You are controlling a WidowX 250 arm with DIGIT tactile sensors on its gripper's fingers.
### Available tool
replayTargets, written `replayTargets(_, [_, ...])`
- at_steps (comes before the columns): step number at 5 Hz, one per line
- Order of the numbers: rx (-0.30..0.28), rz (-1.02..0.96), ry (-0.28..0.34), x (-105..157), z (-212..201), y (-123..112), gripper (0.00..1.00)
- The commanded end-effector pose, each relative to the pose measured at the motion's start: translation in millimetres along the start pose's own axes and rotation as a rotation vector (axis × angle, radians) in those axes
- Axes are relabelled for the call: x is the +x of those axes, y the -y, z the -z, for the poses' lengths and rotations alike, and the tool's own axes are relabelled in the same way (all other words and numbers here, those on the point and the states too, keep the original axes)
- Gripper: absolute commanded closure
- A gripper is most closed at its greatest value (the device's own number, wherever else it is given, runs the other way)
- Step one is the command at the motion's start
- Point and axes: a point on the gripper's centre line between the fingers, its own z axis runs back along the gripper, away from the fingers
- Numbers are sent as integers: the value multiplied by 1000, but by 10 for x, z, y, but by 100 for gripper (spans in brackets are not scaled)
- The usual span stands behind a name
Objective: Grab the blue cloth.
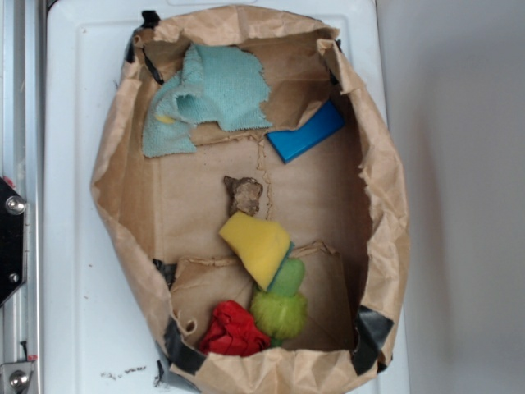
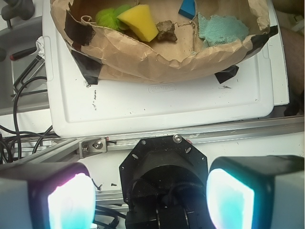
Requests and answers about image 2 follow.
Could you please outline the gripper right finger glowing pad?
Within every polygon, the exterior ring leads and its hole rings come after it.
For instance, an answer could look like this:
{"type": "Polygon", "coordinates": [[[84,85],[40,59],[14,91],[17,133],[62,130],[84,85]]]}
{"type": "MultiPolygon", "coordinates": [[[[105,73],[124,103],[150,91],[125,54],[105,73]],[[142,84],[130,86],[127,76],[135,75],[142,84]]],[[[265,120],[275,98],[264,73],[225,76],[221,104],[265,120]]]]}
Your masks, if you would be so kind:
{"type": "Polygon", "coordinates": [[[217,229],[303,229],[301,156],[221,156],[210,167],[206,198],[217,229]]]}

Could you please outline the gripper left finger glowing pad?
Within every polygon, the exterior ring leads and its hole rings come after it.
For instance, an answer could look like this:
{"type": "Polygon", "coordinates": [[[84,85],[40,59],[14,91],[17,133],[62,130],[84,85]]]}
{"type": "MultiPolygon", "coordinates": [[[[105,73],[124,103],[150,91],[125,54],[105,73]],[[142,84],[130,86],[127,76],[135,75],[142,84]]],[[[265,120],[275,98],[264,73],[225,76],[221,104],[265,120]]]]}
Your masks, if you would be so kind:
{"type": "Polygon", "coordinates": [[[0,166],[2,229],[89,229],[96,191],[79,162],[0,166]]]}

